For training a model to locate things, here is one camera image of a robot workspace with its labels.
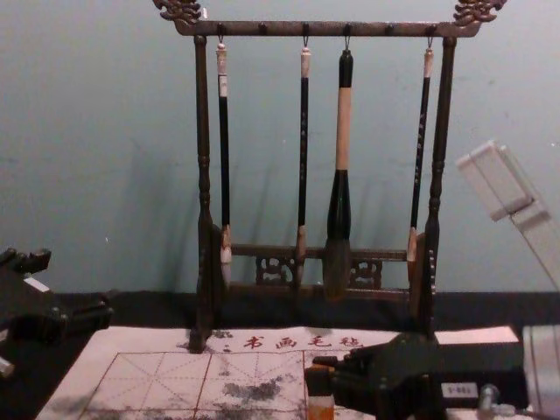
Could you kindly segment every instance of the carved dragon finial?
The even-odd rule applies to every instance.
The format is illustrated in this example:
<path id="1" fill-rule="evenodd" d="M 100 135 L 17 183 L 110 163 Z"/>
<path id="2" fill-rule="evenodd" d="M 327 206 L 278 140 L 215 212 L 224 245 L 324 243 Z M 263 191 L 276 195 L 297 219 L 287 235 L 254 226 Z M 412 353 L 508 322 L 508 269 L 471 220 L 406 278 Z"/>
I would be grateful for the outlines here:
<path id="1" fill-rule="evenodd" d="M 455 25 L 465 27 L 474 23 L 492 22 L 496 15 L 492 9 L 499 11 L 507 0 L 458 0 L 453 14 Z"/>
<path id="2" fill-rule="evenodd" d="M 200 18 L 200 4 L 197 0 L 153 0 L 160 10 L 165 7 L 159 15 L 175 23 L 175 26 L 196 25 Z"/>

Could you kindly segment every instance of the label sticker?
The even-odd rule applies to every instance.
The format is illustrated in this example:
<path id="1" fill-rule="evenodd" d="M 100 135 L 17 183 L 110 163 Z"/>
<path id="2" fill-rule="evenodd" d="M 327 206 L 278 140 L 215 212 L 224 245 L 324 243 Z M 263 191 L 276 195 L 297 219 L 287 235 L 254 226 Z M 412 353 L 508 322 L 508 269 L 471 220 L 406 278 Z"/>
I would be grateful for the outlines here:
<path id="1" fill-rule="evenodd" d="M 228 77 L 220 76 L 220 96 L 222 98 L 228 97 Z"/>
<path id="2" fill-rule="evenodd" d="M 474 382 L 442 383 L 444 398 L 478 398 L 479 388 Z"/>
<path id="3" fill-rule="evenodd" d="M 26 282 L 31 287 L 34 287 L 35 289 L 37 289 L 38 291 L 41 291 L 43 293 L 50 290 L 48 287 L 46 287 L 44 284 L 42 284 L 39 280 L 36 280 L 33 277 L 25 278 L 24 282 Z"/>

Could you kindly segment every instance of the calligraphy brush rack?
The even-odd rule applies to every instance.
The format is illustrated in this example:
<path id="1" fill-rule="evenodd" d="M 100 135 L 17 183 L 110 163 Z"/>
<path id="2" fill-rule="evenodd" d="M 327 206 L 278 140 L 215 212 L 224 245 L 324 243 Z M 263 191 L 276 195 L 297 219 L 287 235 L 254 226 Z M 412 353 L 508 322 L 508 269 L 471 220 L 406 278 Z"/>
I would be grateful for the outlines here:
<path id="1" fill-rule="evenodd" d="M 199 277 L 197 282 L 197 319 L 191 330 L 190 351 L 202 352 L 212 333 L 215 320 L 225 299 L 231 295 L 292 295 L 298 297 L 322 296 L 322 285 L 302 284 L 302 266 L 305 259 L 324 259 L 326 247 L 270 246 L 231 243 L 232 256 L 255 258 L 255 284 L 227 283 L 222 274 L 221 251 L 223 232 L 213 223 L 210 214 L 210 144 L 207 92 L 207 37 L 401 37 L 443 40 L 443 56 L 437 101 L 436 129 L 431 161 L 429 214 L 422 234 L 416 233 L 418 196 L 422 175 L 424 131 L 427 104 L 426 72 L 424 70 L 423 106 L 418 131 L 416 170 L 412 200 L 412 217 L 409 243 L 406 249 L 352 249 L 349 251 L 349 270 L 345 298 L 388 300 L 405 302 L 417 329 L 433 337 L 433 295 L 439 244 L 439 207 L 442 194 L 442 177 L 445 167 L 445 149 L 452 98 L 453 60 L 458 39 L 477 35 L 485 22 L 496 18 L 507 0 L 458 0 L 451 22 L 332 22 L 332 21 L 220 21 L 200 19 L 203 9 L 195 0 L 153 0 L 161 10 L 161 17 L 172 21 L 178 33 L 192 37 L 196 66 L 196 121 L 197 151 L 199 160 Z M 306 166 L 306 143 L 302 144 L 301 161 Z M 228 148 L 221 149 L 222 201 L 229 192 L 227 171 Z M 381 271 L 383 262 L 407 263 L 409 288 L 383 288 Z M 287 281 L 284 272 L 291 273 Z"/>

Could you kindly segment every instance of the black table surface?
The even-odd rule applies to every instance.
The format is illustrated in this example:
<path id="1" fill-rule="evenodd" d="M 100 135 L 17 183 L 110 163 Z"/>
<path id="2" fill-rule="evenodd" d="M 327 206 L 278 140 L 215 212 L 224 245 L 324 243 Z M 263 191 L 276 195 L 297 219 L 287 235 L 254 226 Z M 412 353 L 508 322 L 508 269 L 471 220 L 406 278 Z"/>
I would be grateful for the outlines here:
<path id="1" fill-rule="evenodd" d="M 93 295 L 60 295 L 68 307 Z M 191 327 L 195 320 L 193 295 L 130 292 L 111 299 L 112 326 L 150 328 Z M 316 326 L 406 331 L 410 321 L 402 304 L 347 301 L 328 304 L 319 299 L 301 302 L 298 318 L 281 298 L 239 298 L 226 303 L 220 328 Z M 560 324 L 560 295 L 555 293 L 440 293 L 435 300 L 435 326 L 456 330 L 512 326 L 520 335 L 524 326 Z M 16 365 L 9 379 L 0 380 L 0 419 L 33 419 L 46 404 L 68 369 L 88 343 L 90 335 L 65 339 L 55 346 L 36 342 L 9 342 L 0 355 Z"/>

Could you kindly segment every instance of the red chinese characters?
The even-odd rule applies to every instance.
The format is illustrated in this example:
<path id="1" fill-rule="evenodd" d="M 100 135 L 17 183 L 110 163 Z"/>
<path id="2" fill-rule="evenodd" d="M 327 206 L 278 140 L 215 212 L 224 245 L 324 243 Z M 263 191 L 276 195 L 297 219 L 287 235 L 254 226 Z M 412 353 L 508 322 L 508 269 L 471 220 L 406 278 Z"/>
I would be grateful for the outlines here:
<path id="1" fill-rule="evenodd" d="M 263 343 L 259 340 L 262 340 L 264 337 L 251 337 L 250 339 L 247 340 L 247 344 L 244 347 L 249 347 L 251 346 L 251 350 L 254 349 L 255 347 L 260 347 L 263 345 Z"/>
<path id="2" fill-rule="evenodd" d="M 276 348 L 295 347 L 297 343 L 297 341 L 294 341 L 290 337 L 284 337 L 276 344 Z"/>
<path id="3" fill-rule="evenodd" d="M 323 337 L 321 335 L 316 335 L 307 344 L 309 344 L 310 346 L 317 346 L 317 347 L 330 347 L 332 345 L 332 344 L 325 344 L 323 342 Z"/>
<path id="4" fill-rule="evenodd" d="M 364 345 L 360 344 L 354 337 L 345 337 L 340 341 L 340 344 L 346 347 L 364 347 Z"/>

